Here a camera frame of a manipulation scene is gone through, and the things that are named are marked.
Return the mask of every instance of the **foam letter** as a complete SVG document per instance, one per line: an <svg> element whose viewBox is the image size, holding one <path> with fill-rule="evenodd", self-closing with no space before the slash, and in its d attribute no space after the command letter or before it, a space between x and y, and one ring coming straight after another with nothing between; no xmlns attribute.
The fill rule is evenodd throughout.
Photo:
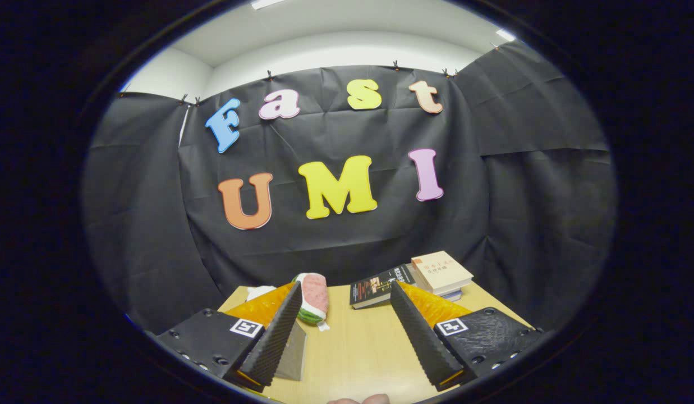
<svg viewBox="0 0 694 404"><path fill-rule="evenodd" d="M269 182L272 181L272 174L262 172L250 177L250 184L255 186L257 194L257 213L246 215L242 211L242 200L240 199L240 189L242 182L239 178L226 180L219 183L217 189L222 193L224 204L224 216L229 224L239 230L249 228L260 228L269 222L272 217L272 201L269 197Z"/></svg>
<svg viewBox="0 0 694 404"><path fill-rule="evenodd" d="M417 81L415 84L409 85L409 89L416 92L416 100L419 102L419 107L429 113L442 112L441 103L434 103L432 94L436 94L434 87L429 87L426 81Z"/></svg>
<svg viewBox="0 0 694 404"><path fill-rule="evenodd" d="M382 97L376 91L379 85L374 80L352 80L347 84L347 103L354 109L374 109L382 103Z"/></svg>
<svg viewBox="0 0 694 404"><path fill-rule="evenodd" d="M239 131L232 131L229 126L237 126L240 123L240 118L237 113L232 111L234 108L240 106L240 100L231 99L225 105L223 105L217 112L214 113L205 123L205 127L213 130L214 137L217 138L217 151L219 153L224 153L229 146L232 146L237 138L240 136Z"/></svg>
<svg viewBox="0 0 694 404"><path fill-rule="evenodd" d="M430 200L438 199L444 195L444 190L440 189L436 183L436 171L434 171L434 156L436 151L433 149L416 149L409 151L409 158L414 160L416 165L416 177L419 179L419 192L416 199Z"/></svg>
<svg viewBox="0 0 694 404"><path fill-rule="evenodd" d="M295 90L278 90L267 94L264 98L265 105L259 109L259 117L263 120L274 120L277 117L294 118L300 113L297 100L300 94Z"/></svg>
<svg viewBox="0 0 694 404"><path fill-rule="evenodd" d="M306 217L329 216L329 209L324 206L322 195L337 214L342 214L347 194L350 196L347 210L352 214L377 209L377 201L372 199L372 190L369 188L370 164L372 159L368 156L348 158L344 162L339 181L322 162L315 161L300 166L298 172L306 179L306 189L309 193L309 210Z"/></svg>

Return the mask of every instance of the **black cloth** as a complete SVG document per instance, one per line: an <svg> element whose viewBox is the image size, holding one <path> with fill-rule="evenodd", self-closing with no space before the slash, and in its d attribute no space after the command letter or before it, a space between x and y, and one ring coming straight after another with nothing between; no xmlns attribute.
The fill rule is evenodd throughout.
<svg viewBox="0 0 694 404"><path fill-rule="evenodd" d="M82 185L83 222L104 285L133 322L156 333L224 301L180 194L186 110L160 95L117 98L95 133Z"/></svg>
<svg viewBox="0 0 694 404"><path fill-rule="evenodd" d="M350 108L346 87L354 79L378 83L380 107ZM419 107L408 89L418 80L438 90L441 113ZM264 96L279 89L300 94L300 114L262 120ZM219 154L205 123L232 98L241 101L240 136ZM569 80L521 44L503 45L455 77L349 66L250 82L190 108L180 139L184 116L175 100L118 99L91 154L100 153L90 157L110 180L88 182L86 205L103 206L119 186L135 195L111 200L113 210L93 214L88 226L108 286L142 324L177 324L241 284L279 286L303 272L324 274L330 286L348 284L445 250L524 319L554 328L601 273L616 205L608 145ZM102 148L98 140L117 128L133 146ZM407 154L419 148L436 151L441 199L416 199L419 182ZM346 159L360 154L372 158L377 209L306 217L298 168L321 161L339 178ZM272 217L264 227L239 230L224 217L218 184L244 181L242 208L253 214L248 181L259 172L273 175ZM173 217L175 223L165 220Z"/></svg>
<svg viewBox="0 0 694 404"><path fill-rule="evenodd" d="M601 274L616 184L600 124L553 64L504 44L459 72L488 177L480 286L532 324L564 324Z"/></svg>
<svg viewBox="0 0 694 404"><path fill-rule="evenodd" d="M352 110L347 84L354 79L377 82L380 107ZM432 115L419 107L408 89L418 80L439 90L443 112ZM300 114L262 120L264 95L279 89L300 94ZM205 123L232 98L241 101L240 136L219 154ZM321 273L330 286L349 284L439 250L479 268L488 225L487 177L477 139L465 135L469 127L468 106L454 80L405 68L310 69L210 97L188 115L180 145L185 207L208 270L227 294L238 284L277 286L302 272ZM407 154L420 148L436 150L441 199L416 199L419 182ZM338 178L344 162L360 154L372 158L369 181L377 209L306 217L306 181L298 168L321 161ZM273 175L272 218L262 228L239 230L224 217L218 184L242 179L242 207L252 214L255 191L247 180L259 172Z"/></svg>

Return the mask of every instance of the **white wall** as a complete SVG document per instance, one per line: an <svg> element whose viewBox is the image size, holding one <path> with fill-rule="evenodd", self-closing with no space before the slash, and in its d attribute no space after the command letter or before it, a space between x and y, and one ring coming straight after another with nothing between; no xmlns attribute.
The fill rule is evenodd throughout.
<svg viewBox="0 0 694 404"><path fill-rule="evenodd" d="M461 70L482 53L437 39L382 31L318 34L272 44L241 54L214 68L203 98L273 76L314 67L376 65L441 72Z"/></svg>
<svg viewBox="0 0 694 404"><path fill-rule="evenodd" d="M129 92L165 95L188 102L201 97L213 68L190 54L174 48L158 53L123 87Z"/></svg>
<svg viewBox="0 0 694 404"><path fill-rule="evenodd" d="M131 80L130 92L165 95L189 102L267 77L314 67L374 65L441 72L461 70L481 53L438 39L382 31L318 34L275 43L212 68L190 54L167 48Z"/></svg>

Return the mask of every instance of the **ceiling light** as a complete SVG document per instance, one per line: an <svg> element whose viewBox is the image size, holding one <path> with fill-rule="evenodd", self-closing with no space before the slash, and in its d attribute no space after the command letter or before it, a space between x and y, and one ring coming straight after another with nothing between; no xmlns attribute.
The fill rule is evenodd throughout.
<svg viewBox="0 0 694 404"><path fill-rule="evenodd" d="M265 8L279 2L284 2L284 0L257 0L256 2L252 2L252 8L259 10L260 8Z"/></svg>
<svg viewBox="0 0 694 404"><path fill-rule="evenodd" d="M516 39L516 36L513 36L513 34L508 33L507 31L504 31L504 30L498 30L498 31L496 31L496 33L497 33L499 36L501 36L501 38L504 38L504 39L506 39L506 40L509 41L509 42L511 42L511 41L513 41L514 39Z"/></svg>

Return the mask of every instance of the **green rind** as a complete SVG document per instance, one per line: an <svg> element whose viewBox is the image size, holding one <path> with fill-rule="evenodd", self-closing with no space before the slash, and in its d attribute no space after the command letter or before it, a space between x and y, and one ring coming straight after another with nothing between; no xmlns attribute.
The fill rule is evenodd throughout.
<svg viewBox="0 0 694 404"><path fill-rule="evenodd" d="M304 309L300 309L300 312L297 314L297 317L303 322L309 324L317 324L318 322L324 320L322 319L322 317L319 317L318 315L315 315L314 313Z"/></svg>

